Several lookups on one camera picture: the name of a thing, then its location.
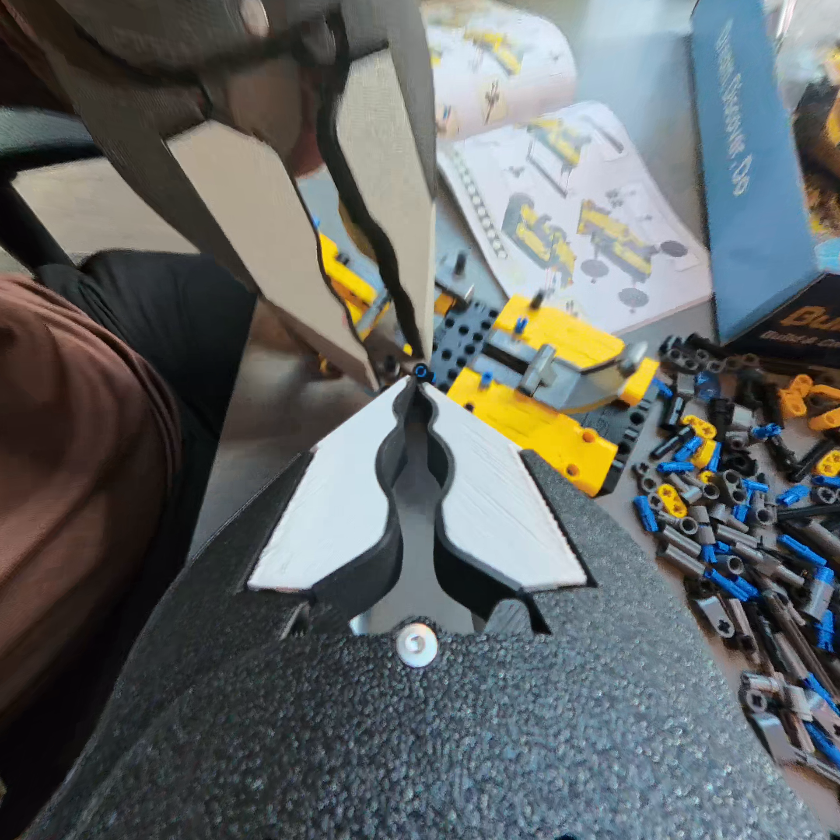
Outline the blue cardboard box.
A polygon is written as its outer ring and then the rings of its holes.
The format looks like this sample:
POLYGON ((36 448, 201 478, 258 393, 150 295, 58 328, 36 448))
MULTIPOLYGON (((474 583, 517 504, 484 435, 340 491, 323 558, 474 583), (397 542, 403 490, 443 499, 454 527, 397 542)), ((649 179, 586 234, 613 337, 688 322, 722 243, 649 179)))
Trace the blue cardboard box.
POLYGON ((838 237, 820 241, 807 213, 763 2, 697 2, 690 24, 718 336, 838 368, 838 237))

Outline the pile of loose building pieces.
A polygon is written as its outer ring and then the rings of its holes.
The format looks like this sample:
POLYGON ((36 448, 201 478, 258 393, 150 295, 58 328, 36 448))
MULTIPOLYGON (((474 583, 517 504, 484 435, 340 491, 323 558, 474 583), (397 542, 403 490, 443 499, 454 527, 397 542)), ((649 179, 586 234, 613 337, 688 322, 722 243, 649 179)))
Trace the pile of loose building pieces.
POLYGON ((633 508, 690 606, 745 665, 772 760, 838 787, 838 372, 668 336, 633 508))

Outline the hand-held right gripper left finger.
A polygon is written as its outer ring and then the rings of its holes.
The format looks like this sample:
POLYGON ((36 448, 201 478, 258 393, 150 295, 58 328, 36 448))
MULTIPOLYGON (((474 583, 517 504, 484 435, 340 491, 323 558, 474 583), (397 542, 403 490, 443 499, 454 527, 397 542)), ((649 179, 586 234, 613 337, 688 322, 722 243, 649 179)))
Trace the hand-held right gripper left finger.
POLYGON ((393 488, 415 395, 414 380, 402 378, 311 448, 250 591, 302 595, 350 621, 393 588, 403 565, 393 488))

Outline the yellow toy vehicle model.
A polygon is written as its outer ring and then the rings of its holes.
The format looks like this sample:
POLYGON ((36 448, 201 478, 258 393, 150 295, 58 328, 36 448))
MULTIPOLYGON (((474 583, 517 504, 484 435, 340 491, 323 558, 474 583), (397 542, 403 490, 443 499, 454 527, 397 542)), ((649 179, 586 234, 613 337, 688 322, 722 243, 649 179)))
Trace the yellow toy vehicle model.
POLYGON ((494 299, 468 284, 462 251, 435 277, 431 353, 412 360, 386 290, 358 274, 347 251, 319 237, 332 288, 374 357, 377 391, 426 363, 433 387, 536 452, 587 496, 615 489, 655 398, 659 364, 646 343, 627 343, 540 295, 494 299))

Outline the open instruction booklet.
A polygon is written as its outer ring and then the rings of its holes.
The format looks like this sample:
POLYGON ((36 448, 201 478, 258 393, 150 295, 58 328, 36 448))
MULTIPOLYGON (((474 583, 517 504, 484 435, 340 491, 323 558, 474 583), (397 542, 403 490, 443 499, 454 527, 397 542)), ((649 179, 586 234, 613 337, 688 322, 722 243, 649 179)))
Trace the open instruction booklet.
POLYGON ((509 297, 621 333, 710 299, 706 247, 630 135, 578 99, 579 62, 547 18, 503 2, 425 2, 437 168, 509 297))

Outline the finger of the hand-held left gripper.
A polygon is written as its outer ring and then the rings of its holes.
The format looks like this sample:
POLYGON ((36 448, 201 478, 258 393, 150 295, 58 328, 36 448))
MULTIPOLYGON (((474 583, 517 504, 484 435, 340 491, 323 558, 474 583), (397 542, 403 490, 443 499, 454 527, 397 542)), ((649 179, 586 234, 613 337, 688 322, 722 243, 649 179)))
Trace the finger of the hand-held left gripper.
POLYGON ((428 53, 339 48, 325 75, 320 150, 352 226, 372 251, 417 361, 434 332, 436 129, 428 53))
POLYGON ((319 232, 280 157, 218 122, 167 145, 286 329, 343 374, 379 390, 370 355, 327 277, 319 232))

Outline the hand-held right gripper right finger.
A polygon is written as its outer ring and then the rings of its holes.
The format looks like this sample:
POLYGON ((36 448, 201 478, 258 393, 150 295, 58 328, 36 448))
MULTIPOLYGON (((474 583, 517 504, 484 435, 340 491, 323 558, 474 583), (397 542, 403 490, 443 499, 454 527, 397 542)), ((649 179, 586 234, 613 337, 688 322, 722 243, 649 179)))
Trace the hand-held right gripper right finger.
POLYGON ((434 572, 475 619, 544 619, 536 595, 587 586, 584 562, 512 443, 429 384, 427 467, 440 488, 434 572))

